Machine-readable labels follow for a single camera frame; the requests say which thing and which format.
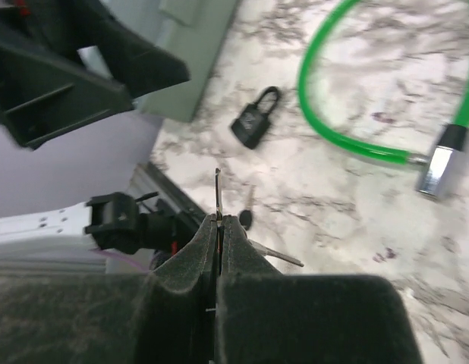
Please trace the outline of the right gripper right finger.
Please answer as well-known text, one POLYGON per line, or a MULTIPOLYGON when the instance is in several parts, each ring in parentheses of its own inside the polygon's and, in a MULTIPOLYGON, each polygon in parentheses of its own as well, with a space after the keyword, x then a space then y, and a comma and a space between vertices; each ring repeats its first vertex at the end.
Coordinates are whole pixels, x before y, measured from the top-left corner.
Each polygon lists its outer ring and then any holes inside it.
POLYGON ((224 222, 218 363, 420 363, 407 311, 377 275, 284 275, 224 222))

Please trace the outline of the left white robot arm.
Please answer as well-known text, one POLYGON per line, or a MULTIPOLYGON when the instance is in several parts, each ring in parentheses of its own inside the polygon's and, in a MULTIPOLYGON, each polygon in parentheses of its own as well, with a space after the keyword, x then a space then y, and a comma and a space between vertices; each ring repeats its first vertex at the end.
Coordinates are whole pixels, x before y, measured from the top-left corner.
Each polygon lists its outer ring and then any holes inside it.
MULTIPOLYGON (((190 79, 187 65, 121 24, 100 1, 0 6, 0 125, 20 147, 134 109, 140 96, 190 79)), ((168 249, 166 218, 117 192, 47 212, 0 218, 0 258, 56 247, 168 249)))

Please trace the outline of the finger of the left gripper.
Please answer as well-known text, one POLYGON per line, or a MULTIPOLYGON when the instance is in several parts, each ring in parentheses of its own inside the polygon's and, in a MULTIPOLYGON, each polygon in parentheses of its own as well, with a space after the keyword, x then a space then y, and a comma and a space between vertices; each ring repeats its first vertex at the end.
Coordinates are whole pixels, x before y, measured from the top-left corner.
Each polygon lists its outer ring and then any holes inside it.
POLYGON ((29 149, 133 108, 124 86, 0 30, 0 125, 29 149))
POLYGON ((29 12, 54 53, 82 65, 79 50, 97 47, 134 98, 190 79, 180 58, 129 30, 101 1, 30 1, 29 12))

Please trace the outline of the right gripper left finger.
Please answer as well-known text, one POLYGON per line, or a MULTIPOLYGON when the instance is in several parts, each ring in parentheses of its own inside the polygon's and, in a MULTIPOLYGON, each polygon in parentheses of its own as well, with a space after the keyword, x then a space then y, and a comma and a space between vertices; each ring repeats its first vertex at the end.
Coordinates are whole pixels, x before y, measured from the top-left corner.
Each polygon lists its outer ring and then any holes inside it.
POLYGON ((207 363, 217 224, 148 274, 0 276, 0 363, 207 363))

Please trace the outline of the green cable lock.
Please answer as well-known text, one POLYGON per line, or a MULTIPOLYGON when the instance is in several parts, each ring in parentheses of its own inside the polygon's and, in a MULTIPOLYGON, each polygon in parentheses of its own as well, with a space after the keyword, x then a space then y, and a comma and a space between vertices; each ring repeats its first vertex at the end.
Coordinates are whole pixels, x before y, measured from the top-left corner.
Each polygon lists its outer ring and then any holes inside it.
POLYGON ((347 152, 418 168, 446 196, 469 140, 469 1, 343 1, 307 47, 297 93, 307 123, 347 152))

